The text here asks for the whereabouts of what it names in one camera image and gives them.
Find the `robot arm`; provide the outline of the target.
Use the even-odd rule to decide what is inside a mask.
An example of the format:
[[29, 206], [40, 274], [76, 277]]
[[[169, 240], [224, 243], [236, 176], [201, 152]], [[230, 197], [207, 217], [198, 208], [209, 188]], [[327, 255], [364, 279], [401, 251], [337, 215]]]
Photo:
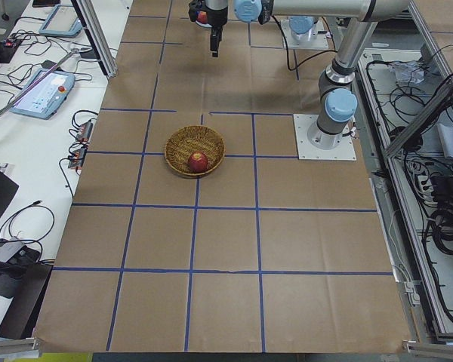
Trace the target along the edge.
[[400, 14], [408, 1], [234, 1], [238, 20], [244, 23], [267, 23], [275, 15], [348, 17], [347, 34], [335, 58], [319, 78], [322, 104], [315, 124], [307, 131], [307, 139], [318, 149], [336, 148], [343, 130], [354, 116], [358, 102], [348, 89], [355, 78], [355, 68], [377, 24]]
[[291, 16], [288, 18], [288, 25], [291, 36], [298, 41], [311, 40], [317, 37], [317, 24], [319, 17]]

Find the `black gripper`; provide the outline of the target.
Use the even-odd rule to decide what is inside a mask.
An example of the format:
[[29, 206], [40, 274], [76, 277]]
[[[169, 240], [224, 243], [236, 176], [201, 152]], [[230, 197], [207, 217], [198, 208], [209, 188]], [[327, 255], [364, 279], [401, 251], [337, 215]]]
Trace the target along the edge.
[[192, 0], [189, 2], [189, 17], [192, 22], [198, 21], [200, 12], [206, 13], [208, 24], [212, 27], [210, 34], [210, 52], [212, 57], [219, 56], [223, 27], [227, 23], [227, 0]]

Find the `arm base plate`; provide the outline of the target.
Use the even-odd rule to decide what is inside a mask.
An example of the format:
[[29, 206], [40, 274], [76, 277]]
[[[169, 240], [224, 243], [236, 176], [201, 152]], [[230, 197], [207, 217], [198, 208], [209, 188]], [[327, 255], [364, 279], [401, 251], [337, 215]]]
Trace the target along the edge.
[[323, 133], [317, 124], [318, 115], [293, 114], [299, 160], [356, 161], [351, 129], [348, 125], [337, 135]]
[[299, 20], [299, 17], [281, 20], [282, 31], [285, 35], [285, 39], [282, 40], [284, 49], [322, 51], [329, 48], [326, 36], [328, 31], [321, 20], [314, 23], [312, 20], [303, 18], [295, 25], [296, 20]]

